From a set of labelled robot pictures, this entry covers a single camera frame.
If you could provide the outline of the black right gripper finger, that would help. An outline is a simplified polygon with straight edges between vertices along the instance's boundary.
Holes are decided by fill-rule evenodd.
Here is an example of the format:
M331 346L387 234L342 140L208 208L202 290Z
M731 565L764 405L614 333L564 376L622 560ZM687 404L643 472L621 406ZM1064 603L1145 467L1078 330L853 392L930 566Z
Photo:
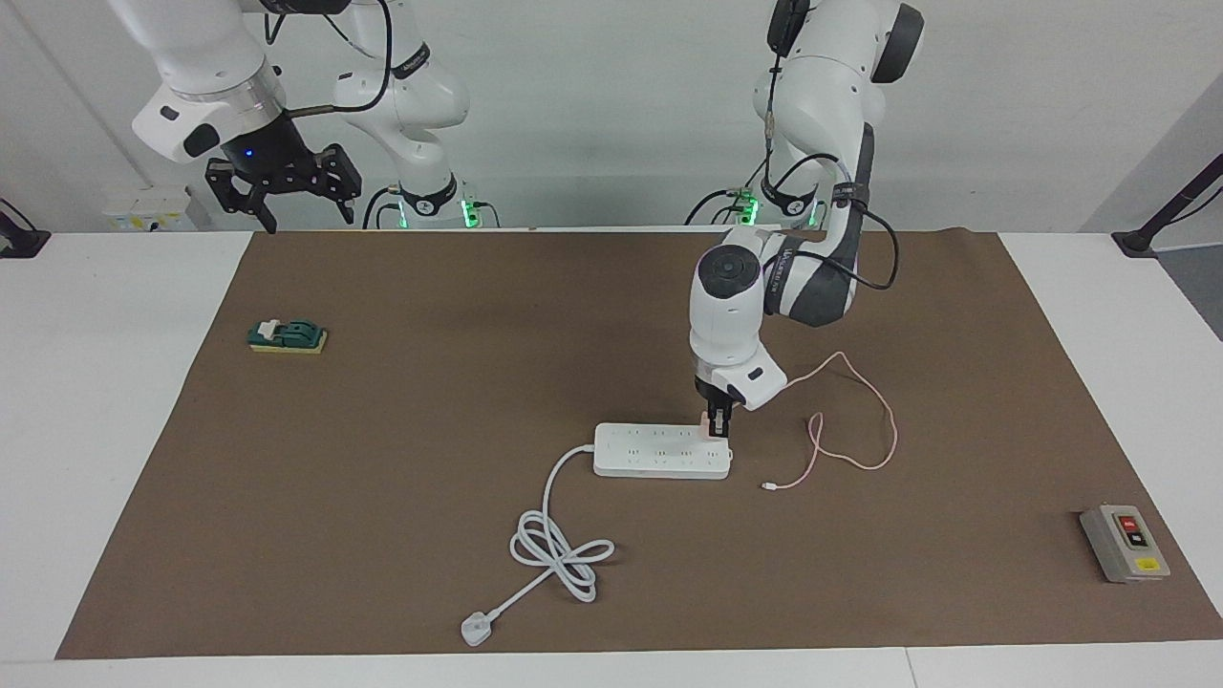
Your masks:
M272 189L272 181L267 175L247 174L231 161L208 161L205 183L223 210L231 214L252 215L265 233L278 231L276 219L265 202Z
M333 200L339 209L344 222L353 225L355 200L362 196L362 176L351 161L349 152L345 152L339 143L329 144L316 154L316 163L319 167L323 182L319 185L325 199Z

